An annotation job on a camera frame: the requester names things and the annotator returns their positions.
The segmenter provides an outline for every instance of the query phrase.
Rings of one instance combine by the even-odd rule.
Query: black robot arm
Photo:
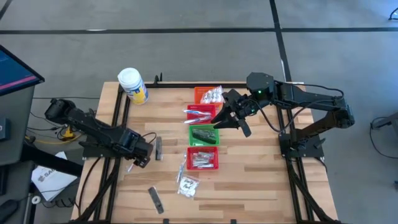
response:
[[[153,146],[135,131],[110,125],[95,119],[93,113],[85,113],[69,100],[51,100],[45,117],[58,124],[69,124],[95,138],[96,147],[112,151],[114,157],[134,159],[134,164],[144,168],[150,161]]]
[[[247,77],[246,85],[251,95],[241,95],[234,89],[223,93],[225,100],[223,108],[211,121],[215,124],[215,128],[240,127],[248,137],[251,131],[245,117],[256,114],[267,105],[276,105],[285,110],[303,107],[327,111],[321,120],[291,133],[292,141],[308,139],[331,128],[348,128],[354,124],[354,117],[345,102],[344,95],[309,93],[294,84],[275,81],[274,77],[265,73],[252,72]],[[272,125],[271,127],[278,132],[285,129],[277,130]]]

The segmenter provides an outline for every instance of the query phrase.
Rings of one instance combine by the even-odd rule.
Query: white container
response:
[[[148,90],[141,75],[135,68],[125,68],[118,75],[119,83],[134,104],[140,105],[148,100]]]

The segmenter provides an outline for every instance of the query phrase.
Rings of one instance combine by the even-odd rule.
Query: yellow cable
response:
[[[39,143],[42,143],[42,144],[66,144],[66,143],[73,142],[74,140],[80,138],[81,136],[82,136],[82,134],[79,134],[78,136],[74,137],[73,139],[67,140],[67,141],[64,141],[64,142],[47,142],[47,141],[41,141],[41,140],[36,140],[34,142],[39,142]]]

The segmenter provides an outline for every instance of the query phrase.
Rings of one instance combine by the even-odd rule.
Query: white paper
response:
[[[58,152],[55,156],[67,159],[64,152]],[[42,195],[48,202],[53,200],[66,186],[76,179],[77,177],[74,175],[64,174],[42,166],[38,166],[32,173],[33,183],[36,185],[39,192],[44,192]]]

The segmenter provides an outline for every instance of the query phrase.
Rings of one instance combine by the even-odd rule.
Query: small plastic bag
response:
[[[200,99],[200,103],[222,103],[223,99],[223,87],[219,86],[212,90],[207,91]]]
[[[193,198],[196,194],[196,189],[199,186],[199,180],[189,176],[183,176],[178,185],[178,194],[182,194],[188,198]]]

